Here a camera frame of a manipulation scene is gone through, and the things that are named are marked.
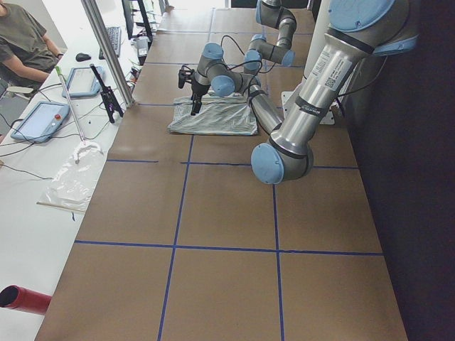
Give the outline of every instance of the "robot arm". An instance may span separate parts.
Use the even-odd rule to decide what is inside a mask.
[[[257,18],[278,5],[281,1],[259,0]],[[253,75],[229,70],[218,44],[207,44],[197,71],[187,73],[184,80],[181,76],[179,87],[184,82],[191,82],[195,112],[198,111],[198,99],[210,86],[220,97],[232,92],[248,97],[259,123],[270,135],[266,143],[252,152],[253,172],[263,183],[297,179],[311,170],[313,154],[308,142],[358,62],[372,54],[401,53],[415,46],[418,9],[418,0],[332,1],[328,10],[330,26],[325,33],[326,45],[286,119],[261,90],[254,77],[258,69]],[[284,36],[292,35],[295,27],[293,31],[288,19],[285,16],[280,23],[275,21],[275,27],[283,27],[279,42],[288,44],[285,49],[289,51],[289,39]],[[273,21],[260,22],[269,25]],[[254,63],[259,64],[259,61],[253,58],[248,64]]]

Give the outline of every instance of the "white desk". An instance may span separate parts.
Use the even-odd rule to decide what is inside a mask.
[[[137,63],[136,52],[129,45],[126,32],[122,32],[122,50],[120,64],[126,75],[133,62]],[[101,65],[106,70],[105,84],[116,88],[105,60],[98,60],[98,44],[91,30],[81,32],[78,42],[70,46],[60,61],[62,72],[67,75],[72,67],[88,66],[90,63]],[[91,60],[78,63],[75,56],[79,52],[88,53]],[[42,87],[60,83],[55,71],[51,73]],[[66,103],[61,97],[62,87],[44,90],[50,100]],[[121,104],[123,99],[118,91],[114,92]],[[33,106],[45,97],[38,93],[21,116],[24,118]],[[86,114],[102,102],[101,96],[91,99],[75,100],[78,117]],[[112,145],[121,119],[114,113],[115,124],[108,124],[94,140],[107,152]],[[64,124],[72,122],[69,117]],[[79,120],[86,137],[96,136],[108,122],[105,110],[96,108],[91,114]],[[74,123],[61,129],[56,136],[76,134]],[[65,139],[51,139],[44,144],[35,144],[25,151],[11,156],[1,156],[18,151],[28,142],[5,146],[16,140],[8,134],[0,145],[0,160],[6,165],[29,171],[43,177],[53,177],[60,167],[71,157],[75,147],[80,143],[79,136]],[[52,295],[60,278],[68,254],[83,214],[60,210],[53,207],[37,205],[50,180],[39,180],[32,175],[19,173],[6,167],[0,168],[0,290],[9,285],[18,285],[35,291]],[[43,317],[0,308],[0,340],[29,341],[33,340],[43,321]]]

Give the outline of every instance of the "red cylinder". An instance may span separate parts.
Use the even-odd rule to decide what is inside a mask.
[[[51,298],[20,286],[9,286],[0,293],[0,307],[44,315]]]

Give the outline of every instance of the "black mouse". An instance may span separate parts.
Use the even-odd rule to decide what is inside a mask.
[[[84,60],[89,60],[89,59],[92,59],[92,57],[90,55],[88,55],[87,53],[78,53],[76,55],[76,60],[78,62],[83,62]]]

